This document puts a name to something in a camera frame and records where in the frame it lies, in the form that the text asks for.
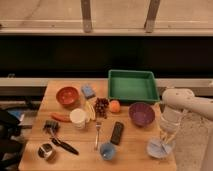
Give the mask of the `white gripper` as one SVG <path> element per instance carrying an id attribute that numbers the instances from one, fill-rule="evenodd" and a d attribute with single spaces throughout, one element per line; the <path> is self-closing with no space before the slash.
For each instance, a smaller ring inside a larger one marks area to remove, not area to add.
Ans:
<path id="1" fill-rule="evenodd" d="M 161 147 L 166 150 L 167 154 L 170 154 L 175 147 L 175 137 L 176 133 L 180 127 L 181 120 L 183 118 L 183 113 L 179 110 L 172 109 L 168 106 L 164 108 L 164 111 L 160 115 L 159 126 L 161 128 L 159 132 L 159 138 Z M 164 148 L 164 132 L 170 133 L 165 139 Z"/>

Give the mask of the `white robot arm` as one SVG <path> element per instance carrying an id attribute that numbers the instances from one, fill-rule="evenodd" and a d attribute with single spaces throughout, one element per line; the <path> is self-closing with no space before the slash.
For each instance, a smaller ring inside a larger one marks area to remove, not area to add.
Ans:
<path id="1" fill-rule="evenodd" d="M 161 139 L 170 143 L 179 130 L 183 116 L 188 112 L 197 113 L 213 122 L 213 99 L 196 97 L 192 90 L 168 88 L 162 94 L 165 105 L 159 125 Z M 213 130 L 210 133 L 200 171 L 213 171 Z"/>

